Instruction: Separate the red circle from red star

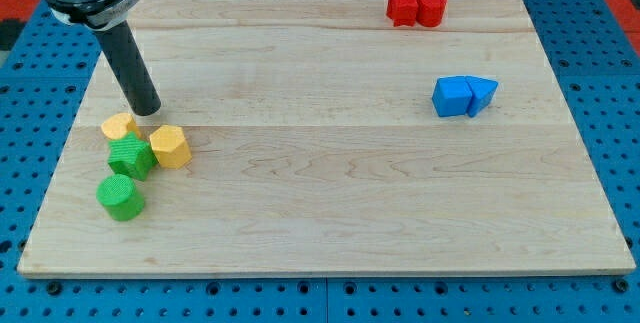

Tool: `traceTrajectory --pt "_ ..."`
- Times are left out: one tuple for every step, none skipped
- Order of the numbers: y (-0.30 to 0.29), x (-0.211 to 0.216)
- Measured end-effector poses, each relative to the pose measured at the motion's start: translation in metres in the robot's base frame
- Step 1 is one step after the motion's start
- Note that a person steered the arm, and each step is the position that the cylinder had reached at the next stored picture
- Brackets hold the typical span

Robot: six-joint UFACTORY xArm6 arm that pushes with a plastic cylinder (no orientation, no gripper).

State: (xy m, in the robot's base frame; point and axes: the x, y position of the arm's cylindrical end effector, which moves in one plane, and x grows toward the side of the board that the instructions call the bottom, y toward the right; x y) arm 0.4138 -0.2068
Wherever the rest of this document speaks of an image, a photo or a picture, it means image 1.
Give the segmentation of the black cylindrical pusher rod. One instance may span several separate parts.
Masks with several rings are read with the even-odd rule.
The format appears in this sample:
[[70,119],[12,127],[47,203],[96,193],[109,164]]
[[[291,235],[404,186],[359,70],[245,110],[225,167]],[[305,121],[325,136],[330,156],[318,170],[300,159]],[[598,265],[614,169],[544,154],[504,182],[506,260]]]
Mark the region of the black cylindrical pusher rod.
[[128,23],[94,35],[132,111],[138,116],[156,113],[161,100]]

